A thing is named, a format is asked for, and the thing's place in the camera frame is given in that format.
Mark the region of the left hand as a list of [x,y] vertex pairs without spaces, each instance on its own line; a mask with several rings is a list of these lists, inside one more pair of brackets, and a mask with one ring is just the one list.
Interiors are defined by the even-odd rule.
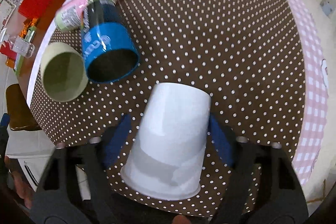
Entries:
[[29,184],[23,180],[23,177],[21,173],[19,172],[18,167],[15,167],[14,161],[11,161],[11,159],[8,156],[4,157],[5,165],[9,169],[11,176],[14,180],[14,189],[17,195],[21,200],[24,201],[25,207],[27,209],[32,208],[33,204],[33,195],[34,190],[30,187]]

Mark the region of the right hand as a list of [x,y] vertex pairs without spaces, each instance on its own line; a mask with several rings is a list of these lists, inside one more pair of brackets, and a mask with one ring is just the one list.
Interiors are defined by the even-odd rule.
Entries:
[[191,224],[191,221],[184,215],[177,215],[173,218],[172,224]]

